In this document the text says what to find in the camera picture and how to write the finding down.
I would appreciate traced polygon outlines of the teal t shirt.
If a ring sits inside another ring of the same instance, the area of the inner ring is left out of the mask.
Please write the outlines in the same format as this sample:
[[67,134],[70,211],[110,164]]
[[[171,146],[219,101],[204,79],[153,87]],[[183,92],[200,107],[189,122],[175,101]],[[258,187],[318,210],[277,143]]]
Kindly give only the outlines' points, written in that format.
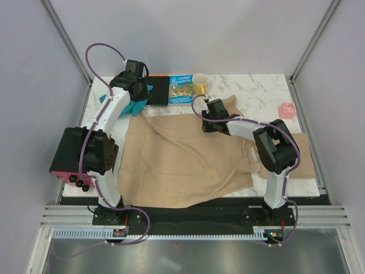
[[[99,98],[100,102],[103,103],[106,99],[106,97],[108,97],[109,95],[104,94],[103,96],[101,96]],[[140,113],[144,106],[147,103],[147,99],[146,100],[141,100],[141,101],[132,101],[130,100],[130,96],[127,95],[127,98],[129,99],[129,103],[123,108],[122,112],[119,114],[119,116],[117,117],[118,119],[121,119],[125,114],[131,114],[132,116],[136,116],[138,113]]]

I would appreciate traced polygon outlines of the beige t shirt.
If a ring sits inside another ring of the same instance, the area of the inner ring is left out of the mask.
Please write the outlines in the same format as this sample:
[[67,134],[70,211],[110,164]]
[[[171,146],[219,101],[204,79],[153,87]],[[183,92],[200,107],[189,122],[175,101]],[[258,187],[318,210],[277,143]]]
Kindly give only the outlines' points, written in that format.
[[133,116],[117,187],[127,205],[186,208],[253,185],[253,142],[204,133],[194,114]]

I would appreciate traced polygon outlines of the black drawer organiser with pink fronts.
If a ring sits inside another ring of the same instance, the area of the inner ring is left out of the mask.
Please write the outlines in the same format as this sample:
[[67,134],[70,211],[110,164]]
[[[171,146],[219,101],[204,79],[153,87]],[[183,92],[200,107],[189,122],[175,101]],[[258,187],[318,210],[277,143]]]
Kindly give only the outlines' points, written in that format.
[[100,167],[100,134],[85,127],[66,128],[49,172],[88,192],[93,185],[88,172],[99,171]]

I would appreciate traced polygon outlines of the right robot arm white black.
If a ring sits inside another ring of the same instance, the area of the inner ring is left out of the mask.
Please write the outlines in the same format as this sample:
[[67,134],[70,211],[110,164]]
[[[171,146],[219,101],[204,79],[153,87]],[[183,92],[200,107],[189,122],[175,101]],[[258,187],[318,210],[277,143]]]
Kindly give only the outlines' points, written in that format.
[[267,184],[261,218],[266,224],[275,224],[282,217],[280,210],[287,203],[286,183],[289,173],[300,162],[300,149],[285,122],[258,122],[226,110],[218,113],[202,111],[204,132],[220,132],[252,140],[256,144],[261,164],[267,170]]

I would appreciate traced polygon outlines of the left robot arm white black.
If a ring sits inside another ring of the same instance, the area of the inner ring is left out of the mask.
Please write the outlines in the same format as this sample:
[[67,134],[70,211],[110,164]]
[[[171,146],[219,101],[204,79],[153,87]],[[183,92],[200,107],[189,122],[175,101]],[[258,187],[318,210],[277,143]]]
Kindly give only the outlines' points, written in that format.
[[97,75],[97,82],[107,89],[106,97],[88,123],[73,129],[80,145],[78,175],[93,182],[98,203],[107,208],[105,217],[112,224],[123,222],[125,210],[118,206],[122,197],[116,186],[116,161],[121,152],[111,133],[120,114],[127,114],[134,106],[142,109],[146,104],[151,91],[148,77],[146,72],[141,76],[121,72],[110,80]]

